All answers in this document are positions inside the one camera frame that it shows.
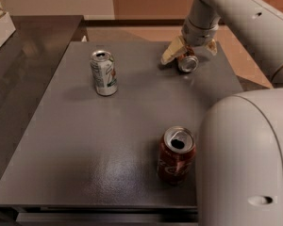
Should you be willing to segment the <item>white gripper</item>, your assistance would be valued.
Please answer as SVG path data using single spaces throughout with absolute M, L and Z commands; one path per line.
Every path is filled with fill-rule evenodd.
M 187 52 L 186 43 L 192 47 L 205 46 L 216 56 L 218 53 L 217 43 L 214 36 L 219 26 L 212 28 L 196 27 L 188 18 L 185 19 L 181 29 L 182 36 L 175 37 L 161 56 L 161 64 L 166 65 L 175 58 Z

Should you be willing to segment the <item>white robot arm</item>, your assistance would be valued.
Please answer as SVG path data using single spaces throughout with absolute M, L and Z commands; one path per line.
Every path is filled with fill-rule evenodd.
M 216 103 L 195 158 L 199 226 L 283 226 L 283 12 L 262 0 L 193 0 L 182 27 L 202 46 L 225 22 L 272 83 Z

